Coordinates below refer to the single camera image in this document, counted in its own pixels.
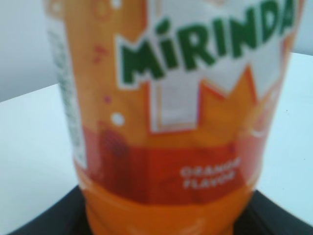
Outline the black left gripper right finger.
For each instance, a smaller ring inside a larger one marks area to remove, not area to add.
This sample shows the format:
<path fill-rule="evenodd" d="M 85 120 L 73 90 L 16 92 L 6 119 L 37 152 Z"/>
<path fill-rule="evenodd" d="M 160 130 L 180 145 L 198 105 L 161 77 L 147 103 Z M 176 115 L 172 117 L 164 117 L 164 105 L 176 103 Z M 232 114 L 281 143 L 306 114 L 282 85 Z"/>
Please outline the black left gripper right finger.
<path fill-rule="evenodd" d="M 312 225 L 284 210 L 258 190 L 238 218 L 240 235 L 311 235 L 312 233 Z"/>

